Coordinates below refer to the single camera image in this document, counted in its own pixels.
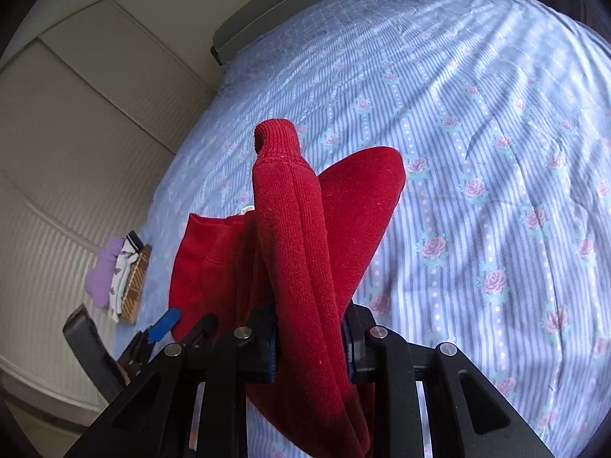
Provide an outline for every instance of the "red garment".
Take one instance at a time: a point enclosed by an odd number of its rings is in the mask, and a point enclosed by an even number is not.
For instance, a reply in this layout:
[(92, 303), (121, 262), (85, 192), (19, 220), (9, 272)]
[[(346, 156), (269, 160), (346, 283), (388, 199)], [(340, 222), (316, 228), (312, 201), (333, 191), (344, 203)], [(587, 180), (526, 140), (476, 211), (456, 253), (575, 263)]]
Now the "red garment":
[(283, 119), (257, 126), (255, 150), (255, 211), (189, 217), (170, 284), (169, 306), (183, 313), (174, 338), (206, 313), (220, 333), (243, 325), (273, 290), (281, 357), (273, 384), (248, 388), (251, 401), (311, 456), (363, 457), (373, 392), (348, 380), (340, 320), (404, 186), (401, 156), (370, 148), (316, 177)]

